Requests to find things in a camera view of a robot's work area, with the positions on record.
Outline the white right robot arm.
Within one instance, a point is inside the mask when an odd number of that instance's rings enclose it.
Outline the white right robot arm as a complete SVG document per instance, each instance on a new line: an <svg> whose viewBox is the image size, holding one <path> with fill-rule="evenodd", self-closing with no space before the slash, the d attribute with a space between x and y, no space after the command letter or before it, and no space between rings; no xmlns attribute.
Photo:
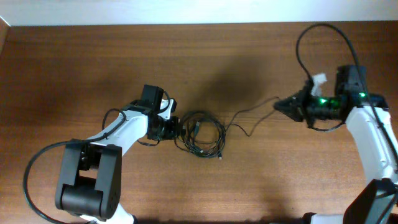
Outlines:
<svg viewBox="0 0 398 224"><path fill-rule="evenodd" d="M397 139L389 107L381 95L367 93L363 66L343 65L336 73L335 95L320 96L324 76L315 75L302 90L274 103L274 109L313 128L316 120L337 120L352 135L366 187L339 215L306 213L303 223L387 223L397 205Z"/></svg>

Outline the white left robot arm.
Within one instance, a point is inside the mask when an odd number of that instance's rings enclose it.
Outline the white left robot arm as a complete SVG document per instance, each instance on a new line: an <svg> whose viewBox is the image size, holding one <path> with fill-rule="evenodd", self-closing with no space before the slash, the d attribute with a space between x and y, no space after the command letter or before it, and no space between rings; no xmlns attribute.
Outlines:
<svg viewBox="0 0 398 224"><path fill-rule="evenodd" d="M123 155L140 138L175 139L176 101L158 86L145 85L141 98L118 110L118 117L84 140L65 146L55 206L90 223L136 223L120 204Z"/></svg>

